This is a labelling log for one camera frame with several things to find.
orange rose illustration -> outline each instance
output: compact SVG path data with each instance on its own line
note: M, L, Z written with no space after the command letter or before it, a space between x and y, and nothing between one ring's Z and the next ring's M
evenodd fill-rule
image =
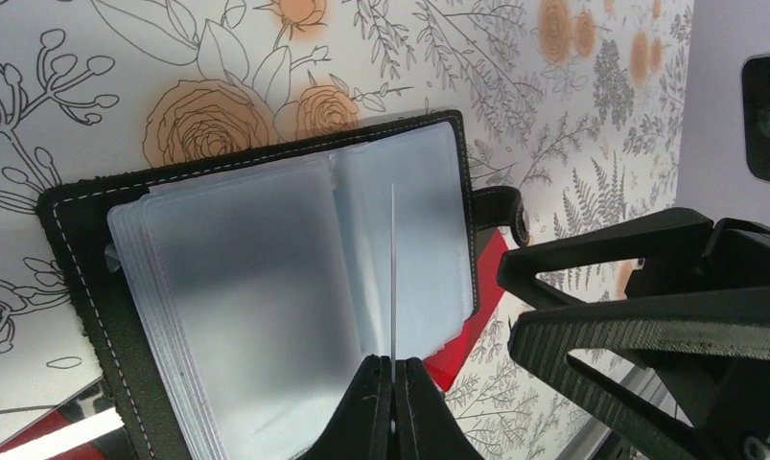
M280 17L283 22L277 39L274 40L274 49L280 45L280 39L289 32L289 40L294 36L294 31L306 33L311 26L322 25L325 16L326 0L271 0L271 3L255 10L269 10Z
M565 62L571 42L571 13L565 0L543 0L539 29L546 59L553 64Z
M300 140L354 129L359 125L359 108L344 92L332 84L314 86L303 91L300 100L287 103L275 117L287 139Z
M276 144L272 117L251 88L181 80L148 117L144 154L158 167Z
M583 11L576 17L573 28L576 51L585 58L590 56L596 44L594 16L590 11Z
M650 52L647 45L647 34L639 31L633 38L633 49L630 52L630 77L633 79L633 83L644 84L649 65Z
M662 68L662 59L664 58L664 46L662 40L656 37L653 44L650 45L650 70L658 72Z
M325 14L325 0L274 0L284 21L297 26L313 26Z

black card wallet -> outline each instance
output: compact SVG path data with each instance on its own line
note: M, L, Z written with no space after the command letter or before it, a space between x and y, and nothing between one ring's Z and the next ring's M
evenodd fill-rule
M122 457L297 458L365 356L455 337L478 232L527 242L516 189L472 190L463 132L444 111L44 193Z

red surface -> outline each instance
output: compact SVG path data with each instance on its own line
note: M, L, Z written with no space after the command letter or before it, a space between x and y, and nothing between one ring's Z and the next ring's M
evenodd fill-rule
M10 449L14 449L18 446L22 446L34 439L40 438L47 434L53 433L61 428L69 426L67 420L59 415L56 410L51 414L43 417L39 422L32 425L26 431L18 434L14 438L8 441L5 445L0 447L0 453ZM90 444L77 446L67 452L61 453L56 457L52 457L53 460L105 460L98 451L96 451Z
M461 334L448 342L443 349L424 360L424 366L430 372L432 379L443 391L453 386L455 378L463 367L463 363L475 347L475 342L495 312L503 289L498 286L498 265L501 256L508 250L500 232L495 232L492 240L478 258L478 294L480 310L478 314L464 323Z

flower drawing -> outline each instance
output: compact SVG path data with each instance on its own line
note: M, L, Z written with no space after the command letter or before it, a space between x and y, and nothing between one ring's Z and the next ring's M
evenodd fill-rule
M543 0L539 19L543 54L552 64L564 63L571 41L571 13L565 0Z
M630 77L633 83L641 86L647 78L647 67L650 65L650 51L647 44L647 34L639 31L633 38L633 49L630 51Z
M650 70L653 73L658 72L662 68L662 61L664 56L664 45L662 40L658 37L653 39L653 44L650 45Z
M23 264L32 271L37 285L19 286L0 278L0 355L14 347L17 316L48 310L68 301L68 288L54 261L27 257Z
M280 44L280 39L289 32L289 39L294 31L307 32L313 26L324 26L322 18L325 15L326 0L272 0L271 3L257 7L256 10L269 10L277 14L282 21L280 33L274 40L274 48Z
M293 131L288 138L299 140L353 129L359 125L358 114L357 104L344 91L327 84L310 87L299 101L284 105L275 124L281 132Z
M583 57L588 57L594 51L596 31L594 16L590 11L583 11L573 22L573 37L576 51Z
M251 88L181 80L148 117L143 150L157 167L276 144L272 121Z
M32 194L39 195L62 183L55 156L42 145L27 142L22 132L26 118L36 111L58 108L72 122L91 127L102 121L104 109L119 102L113 94L75 99L77 93L71 91L73 88L106 74L115 61L112 57L92 56L83 62L77 55L60 49L65 38L62 29L40 35L36 62L29 67L33 72L21 72L0 57L0 136L11 147L0 149L0 155L8 154L11 158L0 168L0 209L34 214L36 199Z

floral wallpaper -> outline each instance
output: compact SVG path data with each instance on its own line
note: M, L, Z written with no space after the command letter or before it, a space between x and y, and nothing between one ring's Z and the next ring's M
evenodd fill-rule
M566 238L672 203L691 19L691 0L0 0L0 442L100 372L33 216L45 189L456 108L476 187L520 188L534 240ZM639 264L545 277L616 298ZM447 401L486 458L554 458L586 415L508 360L509 297Z

